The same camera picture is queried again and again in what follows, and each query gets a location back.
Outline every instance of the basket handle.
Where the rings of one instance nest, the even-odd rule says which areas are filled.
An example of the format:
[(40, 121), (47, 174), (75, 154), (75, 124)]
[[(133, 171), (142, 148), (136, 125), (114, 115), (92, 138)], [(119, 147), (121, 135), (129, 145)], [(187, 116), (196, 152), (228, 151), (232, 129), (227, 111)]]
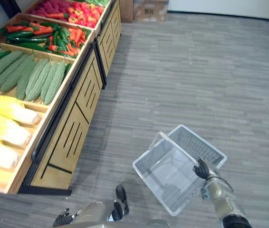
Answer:
[[(163, 132), (158, 132), (157, 136), (161, 136), (163, 139), (165, 139), (166, 141), (170, 142), (172, 145), (174, 145), (175, 147), (177, 147), (180, 151), (182, 151), (191, 161), (192, 163), (196, 166), (199, 167), (199, 163), (185, 150), (183, 150), (177, 143), (175, 143), (171, 138), (169, 138), (166, 134), (164, 134)], [(156, 143), (157, 140), (157, 136), (154, 138), (152, 144), (150, 145), (150, 147), (154, 146), (154, 144)]]

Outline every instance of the white plastic basket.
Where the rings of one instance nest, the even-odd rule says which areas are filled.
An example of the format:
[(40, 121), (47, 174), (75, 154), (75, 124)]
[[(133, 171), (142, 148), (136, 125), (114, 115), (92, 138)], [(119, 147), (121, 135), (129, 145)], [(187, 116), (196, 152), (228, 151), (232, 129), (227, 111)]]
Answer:
[(133, 162), (133, 168), (165, 209), (177, 216), (205, 183), (193, 171), (194, 166), (199, 166), (199, 157), (218, 169), (227, 160), (213, 145), (179, 125), (167, 135), (159, 132), (149, 150)]

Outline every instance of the wooden produce bin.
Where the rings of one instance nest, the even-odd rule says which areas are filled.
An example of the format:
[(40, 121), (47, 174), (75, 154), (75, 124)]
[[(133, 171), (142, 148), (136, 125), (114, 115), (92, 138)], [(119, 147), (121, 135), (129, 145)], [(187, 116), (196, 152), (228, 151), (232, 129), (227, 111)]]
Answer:
[(71, 193), (68, 187), (103, 85), (94, 46), (41, 137), (41, 147), (32, 155), (33, 164), (19, 193)]
[[(38, 6), (38, 4), (40, 4), (41, 2), (44, 2), (45, 0), (37, 0), (36, 2), (32, 3), (32, 5), (30, 5), (27, 9), (25, 9), (25, 13), (27, 14), (30, 14), (30, 12), (36, 8), (36, 6)], [(46, 17), (41, 17), (41, 16), (38, 16), (38, 15), (33, 15), (33, 14), (30, 14), (31, 16), (34, 16), (36, 18), (44, 18), (44, 19), (47, 19), (47, 20), (50, 20), (50, 21), (53, 21), (53, 22), (57, 22), (57, 23), (61, 23), (61, 24), (65, 24), (65, 25), (77, 25), (77, 26), (80, 26), (82, 28), (86, 28), (86, 29), (91, 29), (93, 30), (95, 33), (95, 37), (98, 36), (98, 34), (100, 33), (101, 29), (102, 29), (102, 25), (105, 23), (105, 20), (110, 12), (110, 9), (112, 7), (112, 4), (115, 0), (109, 0), (107, 5), (104, 7), (104, 12), (102, 13), (99, 21), (97, 22), (96, 26), (94, 28), (91, 28), (91, 27), (86, 27), (86, 26), (81, 26), (81, 25), (78, 25), (78, 24), (74, 24), (74, 23), (70, 23), (70, 22), (66, 22), (66, 21), (62, 21), (62, 20), (58, 20), (58, 19), (52, 19), (52, 18), (46, 18)]]
[[(18, 14), (7, 24), (20, 20), (47, 21)], [(1, 193), (71, 193), (68, 187), (72, 173), (103, 86), (93, 33), (89, 34), (76, 59), (1, 43), (5, 38), (0, 36), (3, 50), (33, 53), (35, 59), (48, 58), (72, 64), (50, 105), (43, 105), (40, 98), (24, 102), (26, 107), (38, 111), (42, 119), (35, 126), (25, 126), (33, 136), (26, 149), (17, 149), (21, 159), (16, 168), (0, 168)], [(1, 94), (15, 97), (16, 89), (6, 93), (0, 91)]]
[(121, 36), (121, 16), (119, 0), (116, 0), (108, 14), (108, 18), (101, 30), (100, 35), (97, 36), (97, 49), (102, 63), (102, 71), (104, 74), (104, 84), (106, 85), (106, 78), (108, 76), (109, 69), (115, 50)]

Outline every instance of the bell pepper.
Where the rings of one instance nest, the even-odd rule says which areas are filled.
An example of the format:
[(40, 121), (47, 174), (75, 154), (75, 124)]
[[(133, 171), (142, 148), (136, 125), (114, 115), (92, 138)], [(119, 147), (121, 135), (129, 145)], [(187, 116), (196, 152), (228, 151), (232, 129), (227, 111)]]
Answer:
[(43, 35), (43, 34), (48, 34), (48, 33), (52, 33), (53, 32), (53, 29), (51, 26), (48, 26), (44, 29), (40, 29), (38, 31), (35, 31), (34, 32), (34, 35)]
[(20, 25), (20, 26), (9, 26), (9, 25), (7, 25), (6, 29), (7, 29), (8, 33), (11, 33), (11, 32), (22, 31), (26, 27), (27, 26), (23, 26), (23, 25)]

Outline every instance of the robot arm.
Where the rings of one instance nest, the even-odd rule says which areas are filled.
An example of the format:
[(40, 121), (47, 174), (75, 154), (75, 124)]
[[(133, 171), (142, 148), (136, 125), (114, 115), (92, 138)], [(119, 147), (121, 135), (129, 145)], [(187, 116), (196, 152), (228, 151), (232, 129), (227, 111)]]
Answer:
[(202, 158), (199, 167), (194, 167), (196, 175), (206, 180), (201, 190), (202, 198), (210, 200), (224, 228), (251, 228), (237, 203), (232, 187), (218, 173), (217, 168)]

